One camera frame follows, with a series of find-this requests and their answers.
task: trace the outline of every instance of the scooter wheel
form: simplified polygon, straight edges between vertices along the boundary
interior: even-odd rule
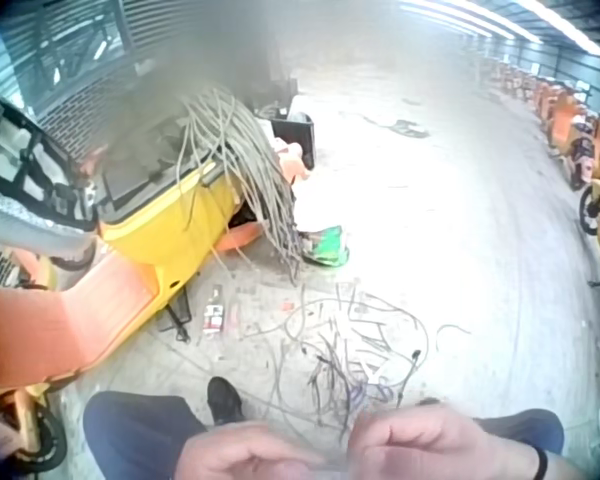
[[[87,247],[81,257],[79,258],[61,258],[61,257],[50,257],[51,263],[56,267],[66,270],[68,272],[80,272],[89,268],[93,259],[96,256],[96,241],[91,242],[91,245]]]
[[[598,216],[592,217],[590,215],[591,209],[593,207],[592,203],[593,199],[593,187],[589,185],[582,192],[582,196],[580,197],[580,208],[578,209],[578,217],[580,220],[580,227],[587,235],[596,236],[598,233]]]
[[[3,412],[7,421],[15,422],[9,412]],[[60,420],[49,408],[36,402],[36,418],[40,450],[17,451],[5,463],[17,474],[30,475],[48,472],[60,466],[67,456],[67,437]]]

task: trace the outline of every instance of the hand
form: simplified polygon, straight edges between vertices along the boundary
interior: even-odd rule
[[[295,480],[309,475],[319,456],[295,447],[265,425],[225,425],[185,443],[174,480]]]
[[[395,480],[531,480],[539,464],[531,447],[442,404],[358,418],[349,455],[362,478]]]

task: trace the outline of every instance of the dusty floor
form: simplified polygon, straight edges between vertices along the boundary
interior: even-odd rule
[[[225,257],[230,276],[209,260],[187,286],[195,311],[190,345],[176,342],[173,332],[157,333],[150,322],[62,391],[70,438],[63,477],[101,478],[81,426],[93,393],[181,395],[210,424],[205,391],[212,375],[240,389],[249,417],[266,418],[336,456],[343,448],[343,392],[336,391],[333,411],[317,415],[307,385],[315,356],[303,354],[282,328],[262,332],[292,314],[291,335],[324,351],[320,334],[332,339],[337,322],[330,320],[347,313],[382,323],[389,344],[404,356],[423,351],[426,360],[407,385],[405,403],[437,396],[474,416],[551,409],[567,430],[566,455],[591,470],[600,408],[600,290],[586,281],[600,278],[600,254],[578,228],[578,196],[547,156],[535,117],[514,101],[441,94],[435,81],[407,83],[372,65],[296,74],[298,101],[316,124],[314,175],[334,179],[332,199],[350,234],[348,265],[304,265],[294,287],[263,242],[245,252],[256,269]],[[413,119],[431,136],[401,137],[360,114]],[[215,284],[224,287],[228,323],[222,334],[201,336],[200,312]],[[366,306],[349,312],[354,288]],[[388,307],[372,295],[422,325],[414,328],[400,312],[374,310]],[[470,333],[439,331],[447,324]],[[356,328],[378,333],[371,323]],[[396,383],[409,363],[386,356],[391,365],[384,376]]]

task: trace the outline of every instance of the blue jeans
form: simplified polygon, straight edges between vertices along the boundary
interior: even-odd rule
[[[547,410],[477,420],[499,437],[562,453],[564,429]],[[87,444],[107,480],[168,480],[188,438],[206,431],[181,397],[94,395],[84,411]]]

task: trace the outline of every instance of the black wristband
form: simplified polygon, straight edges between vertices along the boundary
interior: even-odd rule
[[[544,476],[547,474],[547,467],[549,466],[549,459],[547,458],[547,452],[538,447],[533,447],[538,452],[538,459],[540,465],[538,465],[538,473],[533,477],[533,480],[544,480]]]

